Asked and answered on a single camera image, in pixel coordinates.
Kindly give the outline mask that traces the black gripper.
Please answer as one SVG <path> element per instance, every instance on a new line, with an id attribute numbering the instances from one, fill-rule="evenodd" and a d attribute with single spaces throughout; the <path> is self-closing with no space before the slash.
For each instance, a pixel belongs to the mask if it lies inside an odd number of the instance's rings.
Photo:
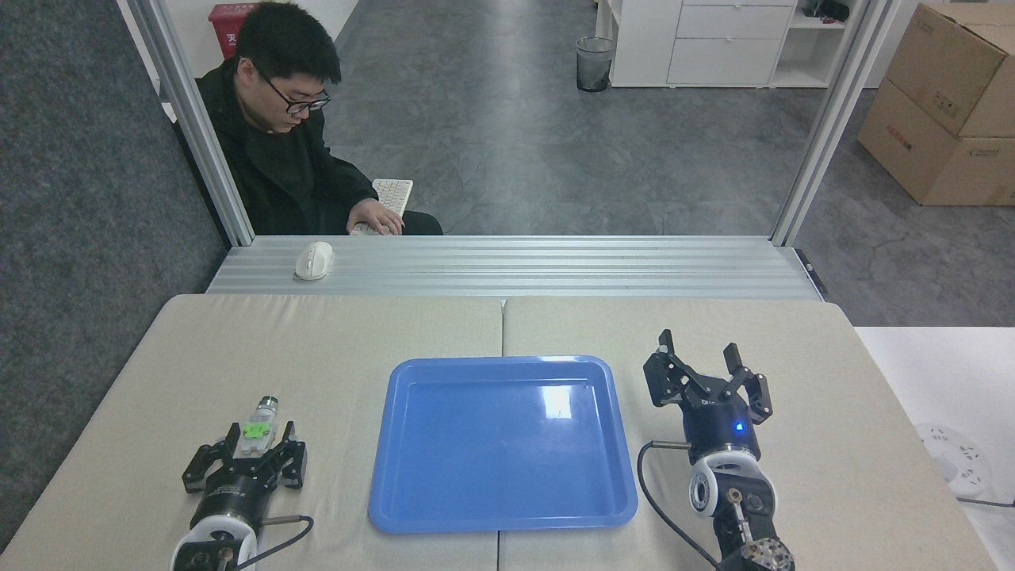
<path id="1" fill-rule="evenodd" d="M 304 487 L 308 449 L 297 436 L 293 420 L 286 423 L 279 444 L 254 463 L 254 471 L 236 469 L 233 454 L 240 434 L 239 423 L 232 423 L 223 439 L 200 445 L 182 471 L 187 494 L 203 491 L 190 521 L 192 529 L 202 520 L 221 515 L 260 531 L 269 503 L 269 489 L 279 484 L 291 490 Z"/>
<path id="2" fill-rule="evenodd" d="M 657 350 L 644 365 L 650 401 L 658 408 L 680 404 L 683 431 L 691 444 L 690 463 L 718 451 L 740 450 L 761 459 L 752 423 L 772 416 L 768 379 L 743 364 L 736 343 L 722 351 L 729 379 L 715 381 L 714 402 L 706 402 L 703 376 L 677 357 L 673 335 L 664 329 L 657 337 Z"/>

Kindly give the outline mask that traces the person's hand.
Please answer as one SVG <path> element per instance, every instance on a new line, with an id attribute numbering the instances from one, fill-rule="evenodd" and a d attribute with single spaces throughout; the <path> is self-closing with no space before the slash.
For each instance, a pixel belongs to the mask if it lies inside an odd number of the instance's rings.
<path id="1" fill-rule="evenodd" d="M 353 232 L 358 224 L 367 224 L 382 235 L 399 236 L 405 228 L 403 218 L 396 211 L 388 209 L 371 197 L 359 200 L 351 207 L 346 220 L 346 231 Z"/>

